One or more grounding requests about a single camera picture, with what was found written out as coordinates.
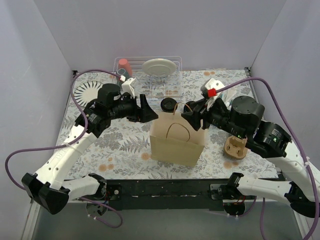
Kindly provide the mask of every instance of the white plate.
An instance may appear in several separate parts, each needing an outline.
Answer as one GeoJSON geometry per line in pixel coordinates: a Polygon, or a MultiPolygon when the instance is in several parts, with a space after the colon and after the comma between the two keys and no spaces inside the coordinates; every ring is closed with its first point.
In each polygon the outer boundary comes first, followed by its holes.
{"type": "Polygon", "coordinates": [[[102,85],[100,81],[86,81],[81,84],[73,93],[76,102],[85,107],[88,102],[98,97],[98,90],[102,88],[102,85]]]}
{"type": "Polygon", "coordinates": [[[142,64],[142,71],[150,76],[167,77],[176,69],[177,66],[173,61],[163,58],[151,59],[142,64]]]}

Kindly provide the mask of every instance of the paper bag handle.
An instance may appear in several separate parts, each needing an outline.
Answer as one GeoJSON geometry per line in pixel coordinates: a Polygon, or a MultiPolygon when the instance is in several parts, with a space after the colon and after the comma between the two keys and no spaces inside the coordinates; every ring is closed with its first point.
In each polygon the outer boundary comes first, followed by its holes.
{"type": "Polygon", "coordinates": [[[190,137],[191,137],[188,128],[186,128],[185,126],[183,126],[182,124],[177,123],[177,122],[174,122],[174,123],[172,123],[172,124],[169,126],[168,131],[166,132],[165,138],[166,138],[166,139],[168,138],[169,131],[170,131],[170,129],[171,129],[171,127],[172,127],[173,124],[178,124],[178,125],[180,125],[181,127],[183,127],[183,128],[188,132],[188,134],[189,134],[189,138],[188,138],[188,140],[187,140],[187,142],[188,142],[188,141],[190,140],[190,137]]]}
{"type": "Polygon", "coordinates": [[[186,105],[186,106],[188,107],[188,109],[190,109],[190,111],[192,112],[191,107],[189,107],[187,104],[185,104],[184,102],[177,102],[177,103],[175,104],[175,106],[174,106],[174,109],[173,109],[173,115],[175,115],[175,113],[176,113],[178,104],[184,104],[184,105],[186,105]]]}

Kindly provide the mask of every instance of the cable tie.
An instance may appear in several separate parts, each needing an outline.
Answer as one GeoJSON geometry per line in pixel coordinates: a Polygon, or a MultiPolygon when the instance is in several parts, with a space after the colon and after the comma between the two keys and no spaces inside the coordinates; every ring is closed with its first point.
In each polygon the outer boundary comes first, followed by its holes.
{"type": "Polygon", "coordinates": [[[65,144],[67,147],[72,148],[73,150],[75,150],[76,152],[78,152],[80,155],[82,155],[82,152],[79,151],[78,149],[76,149],[74,146],[70,145],[68,142],[64,142],[63,144],[65,144]]]}
{"type": "Polygon", "coordinates": [[[308,166],[310,166],[310,162],[309,162],[310,157],[306,157],[306,162],[304,163],[303,168],[306,169],[308,166]]]}
{"type": "Polygon", "coordinates": [[[124,82],[126,81],[126,77],[123,76],[123,75],[121,75],[121,76],[119,77],[119,80],[124,83],[124,82]]]}

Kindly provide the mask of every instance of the floral tablecloth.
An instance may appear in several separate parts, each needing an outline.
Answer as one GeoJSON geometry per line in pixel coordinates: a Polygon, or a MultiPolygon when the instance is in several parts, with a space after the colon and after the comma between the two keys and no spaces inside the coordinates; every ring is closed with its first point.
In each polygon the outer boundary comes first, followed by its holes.
{"type": "MultiPolygon", "coordinates": [[[[183,72],[183,102],[199,100],[200,87],[215,78],[229,85],[246,78],[244,70],[198,70],[183,72]]],[[[102,83],[112,79],[105,73],[86,73],[79,77],[75,88],[80,84],[96,80],[102,83]]],[[[240,95],[253,96],[249,83],[235,87],[240,95]]],[[[66,139],[75,119],[80,114],[70,99],[61,128],[58,143],[66,139]]],[[[223,146],[228,133],[210,126],[207,145],[195,167],[151,159],[149,123],[134,123],[127,119],[116,119],[100,138],[78,159],[68,173],[68,178],[77,179],[90,173],[97,173],[106,179],[223,179],[233,172],[240,172],[256,178],[277,178],[275,166],[253,152],[248,151],[243,160],[233,160],[224,154],[223,146]]]]}

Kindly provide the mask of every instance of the red cup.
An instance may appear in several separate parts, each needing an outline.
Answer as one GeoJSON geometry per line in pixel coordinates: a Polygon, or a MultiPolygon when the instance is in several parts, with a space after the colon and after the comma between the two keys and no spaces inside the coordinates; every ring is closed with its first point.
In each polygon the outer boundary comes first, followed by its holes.
{"type": "Polygon", "coordinates": [[[118,69],[125,69],[127,73],[130,75],[130,77],[132,76],[132,69],[131,69],[130,63],[126,58],[121,58],[119,60],[118,69]]]}

